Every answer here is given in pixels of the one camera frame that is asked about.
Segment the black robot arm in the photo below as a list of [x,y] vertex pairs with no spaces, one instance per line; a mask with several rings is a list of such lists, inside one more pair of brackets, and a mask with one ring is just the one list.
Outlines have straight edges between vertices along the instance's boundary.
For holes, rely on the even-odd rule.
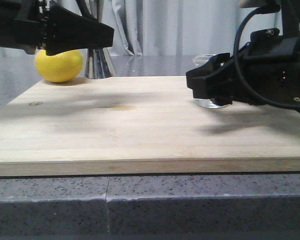
[[[217,106],[241,102],[300,113],[300,0],[247,0],[240,7],[252,11],[237,30],[233,52],[214,55],[186,73],[193,98]],[[278,12],[281,28],[254,31],[240,46],[253,16]]]

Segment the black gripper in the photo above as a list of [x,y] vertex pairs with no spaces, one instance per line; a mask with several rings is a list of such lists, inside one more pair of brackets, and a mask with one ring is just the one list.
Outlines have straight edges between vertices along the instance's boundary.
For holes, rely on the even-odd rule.
[[0,48],[54,56],[111,47],[115,30],[94,18],[85,1],[76,4],[81,15],[54,0],[0,0]]
[[240,28],[235,35],[233,63],[230,53],[219,53],[186,72],[193,98],[231,105],[236,71],[238,81],[254,100],[300,112],[300,31],[293,36],[280,35],[277,28],[255,31],[250,42],[240,48],[242,32]]

